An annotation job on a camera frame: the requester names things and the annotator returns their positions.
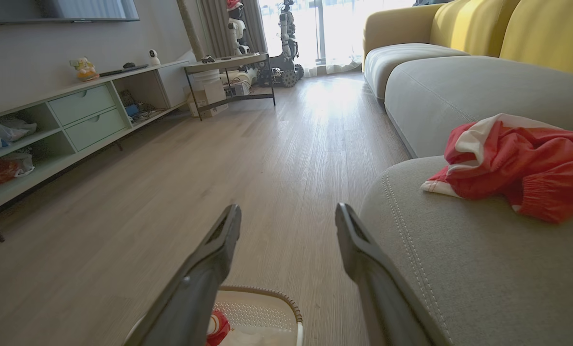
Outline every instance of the drawer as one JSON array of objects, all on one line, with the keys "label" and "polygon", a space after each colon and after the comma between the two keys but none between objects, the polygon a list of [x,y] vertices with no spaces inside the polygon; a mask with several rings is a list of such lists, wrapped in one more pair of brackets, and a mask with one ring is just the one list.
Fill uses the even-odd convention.
[{"label": "drawer", "polygon": [[104,112],[65,129],[77,150],[84,149],[126,127],[118,110]]},{"label": "drawer", "polygon": [[107,86],[80,91],[49,102],[62,125],[115,106]]}]

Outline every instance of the sofa cushion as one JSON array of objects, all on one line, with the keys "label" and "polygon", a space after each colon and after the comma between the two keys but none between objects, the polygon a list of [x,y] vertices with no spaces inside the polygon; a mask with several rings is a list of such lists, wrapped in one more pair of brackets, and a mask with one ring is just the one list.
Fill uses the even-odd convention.
[{"label": "sofa cushion", "polygon": [[520,0],[455,0],[441,7],[430,43],[472,55],[498,57],[504,32]]},{"label": "sofa cushion", "polygon": [[442,156],[390,167],[362,222],[459,345],[573,345],[573,219],[518,215],[501,197],[467,201],[419,190]]},{"label": "sofa cushion", "polygon": [[385,108],[413,156],[443,155],[452,129],[502,112],[573,131],[573,74],[490,57],[407,62]]},{"label": "sofa cushion", "polygon": [[522,0],[500,57],[573,73],[573,0]]},{"label": "sofa cushion", "polygon": [[368,53],[365,59],[364,75],[374,95],[382,99],[385,97],[387,79],[397,65],[418,59],[458,55],[468,55],[468,53],[425,43],[394,44],[373,49]]}]

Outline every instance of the wooden floor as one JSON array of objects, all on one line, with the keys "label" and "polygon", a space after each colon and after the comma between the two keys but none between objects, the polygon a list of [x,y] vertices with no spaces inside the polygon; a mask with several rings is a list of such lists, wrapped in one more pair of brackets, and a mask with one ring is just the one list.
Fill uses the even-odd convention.
[{"label": "wooden floor", "polygon": [[407,152],[361,73],[276,92],[159,120],[0,213],[0,346],[120,345],[234,202],[225,284],[291,296],[307,346],[367,344],[333,213]]}]

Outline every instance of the red cloth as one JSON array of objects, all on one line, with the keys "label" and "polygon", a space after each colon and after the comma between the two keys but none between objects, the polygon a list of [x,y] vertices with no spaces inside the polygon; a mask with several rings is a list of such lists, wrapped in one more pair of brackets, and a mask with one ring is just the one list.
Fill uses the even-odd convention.
[{"label": "red cloth", "polygon": [[229,320],[222,313],[222,311],[216,309],[212,313],[212,320],[216,323],[216,330],[213,333],[207,335],[205,340],[205,346],[218,346],[223,341],[227,334],[231,330],[229,325]]},{"label": "red cloth", "polygon": [[423,190],[467,199],[502,194],[520,214],[559,223],[573,216],[573,132],[498,114],[456,127],[449,166]]}]

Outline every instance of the cardboard box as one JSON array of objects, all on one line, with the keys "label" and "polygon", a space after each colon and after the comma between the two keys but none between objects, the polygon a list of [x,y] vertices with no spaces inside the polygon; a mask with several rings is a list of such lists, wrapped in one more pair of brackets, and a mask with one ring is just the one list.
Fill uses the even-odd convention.
[{"label": "cardboard box", "polygon": [[[197,104],[199,107],[207,106],[210,103],[222,101],[226,99],[223,89],[223,83],[221,81],[215,81],[212,83],[208,83],[203,86],[203,91],[195,91],[195,97],[197,99]],[[192,116],[195,118],[199,117],[199,112],[197,112],[197,107],[195,107],[195,101],[192,98],[192,94],[188,95],[188,99],[186,100],[188,103],[188,108],[192,113]],[[218,107],[214,107],[210,110],[203,111],[201,116],[204,118],[215,116],[220,112],[229,108],[229,105],[222,105]]]}]

